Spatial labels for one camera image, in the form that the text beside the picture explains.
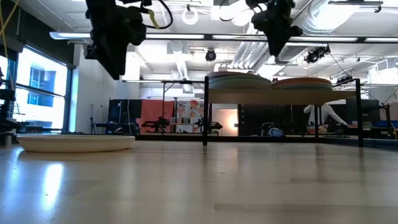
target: light fixture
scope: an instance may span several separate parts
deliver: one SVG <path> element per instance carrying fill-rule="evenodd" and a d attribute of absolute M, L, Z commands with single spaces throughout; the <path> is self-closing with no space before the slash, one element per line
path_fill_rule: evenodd
<path fill-rule="evenodd" d="M 365 42 L 398 42 L 398 37 L 370 37 Z"/>
<path fill-rule="evenodd" d="M 201 34 L 147 34 L 147 40 L 159 40 L 159 39 L 189 39 L 189 40 L 198 40 L 204 39 L 205 35 Z"/>
<path fill-rule="evenodd" d="M 215 40 L 267 40 L 265 35 L 213 35 Z"/>
<path fill-rule="evenodd" d="M 188 13 L 188 12 L 193 12 L 193 17 L 192 17 L 191 19 L 188 19 L 188 18 L 187 18 L 187 13 Z M 198 20 L 199 20 L 198 11 L 197 11 L 196 9 L 190 9 L 190 8 L 189 8 L 189 5 L 188 5 L 187 8 L 182 12 L 181 19 L 182 19 L 182 21 L 183 21 L 185 24 L 194 25 L 194 24 L 197 23 Z"/>
<path fill-rule="evenodd" d="M 328 44 L 325 43 L 298 43 L 298 42 L 288 42 L 285 46 L 293 47 L 327 47 Z"/>
<path fill-rule="evenodd" d="M 379 6 L 384 4 L 383 1 L 329 1 L 331 5 L 343 5 L 343 6 Z"/>
<path fill-rule="evenodd" d="M 162 83 L 161 80 L 123 80 L 128 83 Z"/>
<path fill-rule="evenodd" d="M 357 37 L 291 37 L 290 41 L 356 42 Z"/>
<path fill-rule="evenodd" d="M 50 32 L 51 38 L 54 40 L 74 40 L 74 39 L 89 39 L 90 33 L 66 33 L 66 32 Z"/>

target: wooden floor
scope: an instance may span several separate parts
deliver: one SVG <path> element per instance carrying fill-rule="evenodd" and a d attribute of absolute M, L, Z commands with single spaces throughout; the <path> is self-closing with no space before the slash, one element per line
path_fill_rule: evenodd
<path fill-rule="evenodd" d="M 202 149 L 0 149 L 0 223 L 398 223 L 396 152 L 212 142 Z"/>

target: lamp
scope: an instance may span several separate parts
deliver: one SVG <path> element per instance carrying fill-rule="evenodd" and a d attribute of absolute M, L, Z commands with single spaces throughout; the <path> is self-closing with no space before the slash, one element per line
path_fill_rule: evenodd
<path fill-rule="evenodd" d="M 191 19 L 187 18 L 188 12 L 193 12 L 193 17 Z M 188 25 L 194 25 L 199 20 L 199 14 L 196 9 L 190 9 L 189 5 L 187 5 L 187 8 L 182 12 L 181 18 L 184 23 Z"/>

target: camera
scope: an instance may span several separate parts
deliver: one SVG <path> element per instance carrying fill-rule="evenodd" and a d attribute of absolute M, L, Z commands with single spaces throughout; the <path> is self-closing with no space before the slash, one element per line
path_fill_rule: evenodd
<path fill-rule="evenodd" d="M 308 52 L 308 55 L 304 58 L 307 63 L 315 63 L 326 54 L 330 54 L 329 45 L 327 47 L 317 47 L 315 50 Z"/>
<path fill-rule="evenodd" d="M 206 61 L 212 62 L 212 61 L 216 60 L 216 57 L 217 57 L 217 55 L 216 55 L 216 52 L 214 51 L 214 49 L 207 50 L 206 57 L 205 57 Z"/>

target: metal pole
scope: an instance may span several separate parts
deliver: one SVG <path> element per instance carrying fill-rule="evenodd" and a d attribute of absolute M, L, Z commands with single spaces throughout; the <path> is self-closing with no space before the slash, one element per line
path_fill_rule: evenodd
<path fill-rule="evenodd" d="M 361 101 L 361 82 L 355 79 L 356 95 L 356 114 L 358 117 L 358 147 L 363 147 L 363 123 L 362 123 L 362 101 Z"/>
<path fill-rule="evenodd" d="M 203 118 L 203 146 L 207 146 L 207 131 L 208 131 L 208 110 L 209 110 L 209 77 L 205 77 L 205 112 Z"/>
<path fill-rule="evenodd" d="M 213 122 L 213 104 L 209 104 L 209 124 L 211 125 L 211 122 Z"/>
<path fill-rule="evenodd" d="M 386 105 L 386 118 L 387 118 L 387 131 L 388 131 L 388 135 L 390 135 L 390 138 L 392 138 L 392 136 L 394 135 L 394 127 L 391 124 L 391 114 L 390 114 L 390 105 Z"/>
<path fill-rule="evenodd" d="M 315 138 L 319 138 L 319 128 L 318 128 L 318 105 L 314 105 L 314 113 L 315 113 Z"/>

